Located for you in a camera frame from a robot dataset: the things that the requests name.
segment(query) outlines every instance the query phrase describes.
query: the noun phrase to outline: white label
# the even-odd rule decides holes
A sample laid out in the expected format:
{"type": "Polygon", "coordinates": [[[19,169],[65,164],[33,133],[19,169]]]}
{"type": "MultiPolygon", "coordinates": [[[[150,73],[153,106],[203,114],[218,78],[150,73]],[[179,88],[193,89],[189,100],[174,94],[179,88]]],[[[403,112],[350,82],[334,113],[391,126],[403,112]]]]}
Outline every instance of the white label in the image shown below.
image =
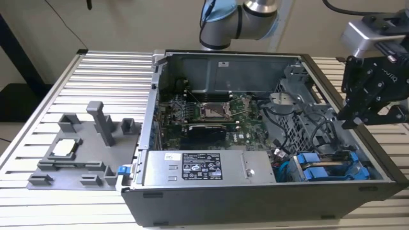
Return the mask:
{"type": "Polygon", "coordinates": [[[219,61],[218,67],[229,67],[229,62],[227,61],[219,61]]]}
{"type": "Polygon", "coordinates": [[[181,154],[179,153],[165,153],[165,161],[179,161],[181,154]]]}
{"type": "Polygon", "coordinates": [[[281,157],[281,158],[283,158],[285,157],[285,155],[286,155],[286,153],[283,152],[283,151],[279,151],[279,153],[278,153],[278,157],[281,157]]]}

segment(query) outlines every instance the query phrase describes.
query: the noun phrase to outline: blue tab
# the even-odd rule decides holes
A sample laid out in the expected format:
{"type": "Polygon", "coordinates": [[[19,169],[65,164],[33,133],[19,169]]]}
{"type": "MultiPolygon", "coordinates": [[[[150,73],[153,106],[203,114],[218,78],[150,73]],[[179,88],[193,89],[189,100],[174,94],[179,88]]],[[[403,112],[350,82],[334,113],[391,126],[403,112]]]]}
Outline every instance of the blue tab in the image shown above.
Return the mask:
{"type": "Polygon", "coordinates": [[[117,174],[123,175],[123,176],[129,176],[130,175],[130,167],[119,166],[117,168],[117,174]]]}

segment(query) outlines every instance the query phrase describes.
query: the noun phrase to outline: motherboard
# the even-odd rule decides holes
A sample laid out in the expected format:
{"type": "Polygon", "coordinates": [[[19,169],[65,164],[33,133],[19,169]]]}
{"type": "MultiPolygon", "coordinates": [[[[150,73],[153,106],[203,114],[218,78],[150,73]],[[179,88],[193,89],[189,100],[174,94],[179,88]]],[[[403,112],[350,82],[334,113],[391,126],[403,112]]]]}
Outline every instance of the motherboard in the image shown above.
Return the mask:
{"type": "Polygon", "coordinates": [[[189,102],[185,96],[159,103],[163,150],[270,150],[250,93],[230,93],[225,102],[201,102],[191,93],[189,102]]]}

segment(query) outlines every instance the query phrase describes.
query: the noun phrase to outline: white wall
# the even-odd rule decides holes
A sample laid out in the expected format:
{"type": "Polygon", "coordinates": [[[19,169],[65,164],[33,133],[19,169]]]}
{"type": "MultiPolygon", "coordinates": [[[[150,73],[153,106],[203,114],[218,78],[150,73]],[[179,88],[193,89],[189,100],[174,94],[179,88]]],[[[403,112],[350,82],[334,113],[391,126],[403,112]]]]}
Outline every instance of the white wall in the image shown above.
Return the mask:
{"type": "MultiPolygon", "coordinates": [[[[340,9],[367,12],[395,12],[404,0],[329,0],[340,9]]],[[[346,24],[359,20],[333,12],[322,0],[295,0],[277,52],[306,53],[314,57],[346,57],[348,50],[339,42],[346,24]]]]}
{"type": "MultiPolygon", "coordinates": [[[[198,19],[202,0],[47,0],[70,29],[93,50],[151,51],[199,49],[198,19]]],[[[338,41],[346,22],[355,17],[325,8],[321,0],[294,0],[278,52],[346,56],[338,41]]],[[[331,0],[351,10],[394,12],[403,0],[331,0]]],[[[43,0],[0,0],[5,18],[46,82],[51,83],[82,47],[43,0]]],[[[269,40],[233,41],[231,50],[269,51],[269,40]]]]}
{"type": "Polygon", "coordinates": [[[25,83],[25,81],[0,48],[0,91],[9,83],[25,83]]]}
{"type": "MultiPolygon", "coordinates": [[[[47,0],[89,49],[199,49],[202,0],[47,0]]],[[[1,0],[0,13],[39,75],[53,81],[83,48],[42,0],[1,0]]],[[[233,50],[263,51],[265,41],[235,41],[233,50]]]]}

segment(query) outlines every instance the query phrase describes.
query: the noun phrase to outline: barcode sticker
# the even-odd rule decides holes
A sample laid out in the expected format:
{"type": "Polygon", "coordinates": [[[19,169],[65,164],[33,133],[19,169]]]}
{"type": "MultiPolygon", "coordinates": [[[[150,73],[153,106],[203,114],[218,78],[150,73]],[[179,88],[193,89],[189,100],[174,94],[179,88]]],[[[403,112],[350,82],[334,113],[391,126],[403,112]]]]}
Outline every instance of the barcode sticker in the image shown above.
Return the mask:
{"type": "Polygon", "coordinates": [[[219,61],[218,67],[229,67],[229,62],[227,61],[219,61]]]}
{"type": "Polygon", "coordinates": [[[165,153],[165,161],[179,161],[181,155],[179,153],[165,153]]]}

